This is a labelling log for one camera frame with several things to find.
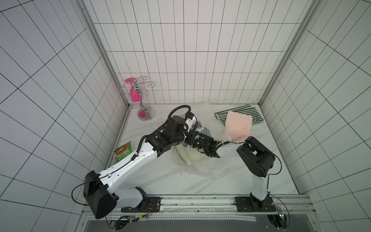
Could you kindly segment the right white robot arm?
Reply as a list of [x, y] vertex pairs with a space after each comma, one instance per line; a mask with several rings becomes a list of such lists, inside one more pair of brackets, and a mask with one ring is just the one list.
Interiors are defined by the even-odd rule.
[[250, 197], [258, 203], [269, 198], [269, 171], [274, 166], [276, 155], [255, 137], [249, 136], [242, 142], [221, 142], [200, 134], [193, 147], [210, 158], [240, 157], [253, 174]]

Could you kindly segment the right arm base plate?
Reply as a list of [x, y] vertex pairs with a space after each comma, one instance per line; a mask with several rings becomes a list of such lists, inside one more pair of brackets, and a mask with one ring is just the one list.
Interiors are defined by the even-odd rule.
[[235, 197], [233, 204], [237, 207], [237, 212], [244, 213], [273, 213], [276, 207], [273, 200], [268, 196], [265, 200], [259, 201], [254, 196]]

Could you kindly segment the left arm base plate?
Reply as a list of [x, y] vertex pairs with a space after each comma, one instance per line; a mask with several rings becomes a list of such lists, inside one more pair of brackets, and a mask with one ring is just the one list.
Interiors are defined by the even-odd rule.
[[161, 197], [146, 197], [137, 207], [124, 207], [122, 213], [157, 213], [160, 211]]

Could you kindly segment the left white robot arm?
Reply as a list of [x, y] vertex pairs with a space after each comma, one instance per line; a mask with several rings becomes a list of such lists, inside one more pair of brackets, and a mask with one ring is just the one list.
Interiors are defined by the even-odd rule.
[[85, 177], [83, 196], [95, 218], [104, 218], [117, 208], [130, 208], [137, 212], [148, 210], [146, 192], [141, 187], [124, 189], [123, 183], [173, 146], [191, 139], [197, 124], [192, 113], [185, 118], [171, 116], [151, 134], [144, 135], [136, 151], [106, 170], [89, 172]]

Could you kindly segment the light green towel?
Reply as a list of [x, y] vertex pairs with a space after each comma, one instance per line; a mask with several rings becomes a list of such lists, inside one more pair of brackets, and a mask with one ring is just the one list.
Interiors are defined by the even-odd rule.
[[198, 162], [204, 154], [189, 145], [179, 144], [175, 146], [180, 158], [187, 164], [193, 165]]

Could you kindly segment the pink towel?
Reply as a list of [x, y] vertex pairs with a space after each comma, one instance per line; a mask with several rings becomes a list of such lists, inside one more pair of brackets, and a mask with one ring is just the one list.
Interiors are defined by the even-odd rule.
[[253, 118], [250, 115], [243, 115], [233, 111], [227, 113], [225, 122], [226, 134], [233, 142], [246, 140], [252, 129]]

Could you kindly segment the clear plastic vacuum bag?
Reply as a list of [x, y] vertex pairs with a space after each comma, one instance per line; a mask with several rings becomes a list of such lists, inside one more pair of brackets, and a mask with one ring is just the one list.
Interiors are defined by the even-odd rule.
[[[214, 125], [214, 113], [233, 108], [234, 105], [210, 104], [208, 102], [190, 104], [192, 112], [197, 115], [201, 125], [209, 128]], [[132, 141], [133, 150], [137, 148], [142, 135], [154, 131], [166, 119], [177, 105], [152, 105], [156, 111], [150, 122], [140, 122], [136, 116], [130, 115], [123, 142]], [[200, 153], [197, 148], [187, 145], [172, 147], [154, 161], [149, 162], [133, 176], [125, 185], [131, 188], [139, 186], [150, 194], [209, 194], [235, 193], [235, 172], [245, 168], [243, 161], [236, 152], [237, 145], [229, 144], [218, 149], [220, 153], [231, 154], [221, 158], [210, 158]]]

